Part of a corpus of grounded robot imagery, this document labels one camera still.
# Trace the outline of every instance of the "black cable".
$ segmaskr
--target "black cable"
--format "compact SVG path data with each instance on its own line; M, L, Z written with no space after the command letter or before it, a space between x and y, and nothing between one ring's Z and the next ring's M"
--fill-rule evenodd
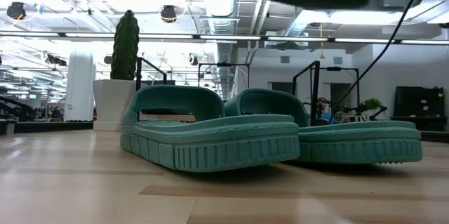
M380 52L380 54L376 57L376 59L374 59L374 61L366 68L366 70L362 73L362 75L360 75L360 77L352 84L352 86L349 88L349 90L346 92L346 94L344 94L336 103L335 106L338 106L350 93L351 91L354 89L354 87L356 87L356 85L360 82L360 80L366 75L366 73L368 73L368 71L371 70L371 68L374 66L374 64L377 63L377 61L385 54L385 52L387 52L387 49L390 47L391 43L394 40L394 37L396 36L396 33L399 31L399 28L401 27L402 22L404 21L404 19L407 16L407 12L410 9L410 7L412 7L412 4L415 0L410 0L407 4L406 9L404 10L401 19L399 20L396 28L393 31L393 34L391 34L390 39L387 42L387 45L385 45L384 49L382 50L382 52ZM335 116L335 112L332 113L332 115L330 116L330 121L332 121L333 117Z

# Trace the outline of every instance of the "wooden floor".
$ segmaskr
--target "wooden floor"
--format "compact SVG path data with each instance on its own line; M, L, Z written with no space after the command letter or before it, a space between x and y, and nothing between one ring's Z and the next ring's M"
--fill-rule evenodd
M171 171L116 133L0 138L0 223L449 223L449 145L419 163Z

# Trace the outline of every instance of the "teal slide sandal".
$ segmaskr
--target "teal slide sandal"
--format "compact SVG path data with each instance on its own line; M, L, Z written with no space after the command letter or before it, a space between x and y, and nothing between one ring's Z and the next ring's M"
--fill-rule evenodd
M288 114L300 126L302 162L375 164L418 162L422 159L421 133L404 121L368 121L308 127L304 105L293 95L248 89L226 103L228 116Z
M139 121L141 110L157 109L186 110L196 122ZM170 169L225 171L298 158L298 131L286 115L225 117L222 100L206 88L148 86L125 112L120 145Z

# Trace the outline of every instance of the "green plant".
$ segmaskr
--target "green plant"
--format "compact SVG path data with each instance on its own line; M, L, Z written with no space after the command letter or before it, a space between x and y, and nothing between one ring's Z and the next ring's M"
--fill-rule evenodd
M114 36L111 79L133 80L138 59L139 26L134 13L127 10L120 18Z
M381 108L382 103L377 98L370 98L363 102L368 110L376 110Z

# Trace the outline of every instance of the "white planter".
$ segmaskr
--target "white planter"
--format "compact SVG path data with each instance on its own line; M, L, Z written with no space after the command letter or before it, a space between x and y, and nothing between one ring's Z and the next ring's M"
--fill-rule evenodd
M123 114L135 93L135 81L95 80L93 95L97 107L97 120L93 122L95 131L120 131Z

